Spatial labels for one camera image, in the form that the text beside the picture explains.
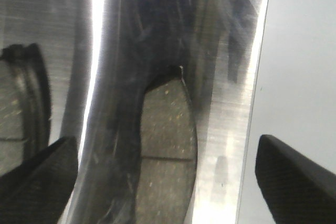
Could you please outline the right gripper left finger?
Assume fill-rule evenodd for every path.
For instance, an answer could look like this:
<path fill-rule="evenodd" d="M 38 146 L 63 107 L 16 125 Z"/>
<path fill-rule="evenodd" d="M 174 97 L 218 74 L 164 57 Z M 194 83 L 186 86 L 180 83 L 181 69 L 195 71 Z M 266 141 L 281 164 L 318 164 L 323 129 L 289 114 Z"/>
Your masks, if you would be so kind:
<path fill-rule="evenodd" d="M 1 176 L 1 223 L 57 223 L 77 174 L 77 141 L 62 137 Z"/>

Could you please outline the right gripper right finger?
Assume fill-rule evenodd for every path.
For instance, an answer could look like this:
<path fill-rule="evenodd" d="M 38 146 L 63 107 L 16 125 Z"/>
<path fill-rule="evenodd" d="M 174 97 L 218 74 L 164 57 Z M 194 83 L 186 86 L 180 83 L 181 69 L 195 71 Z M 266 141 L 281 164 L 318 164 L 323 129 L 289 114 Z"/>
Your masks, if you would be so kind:
<path fill-rule="evenodd" d="M 335 174 L 278 138 L 260 137 L 255 175 L 275 223 L 335 223 Z"/>

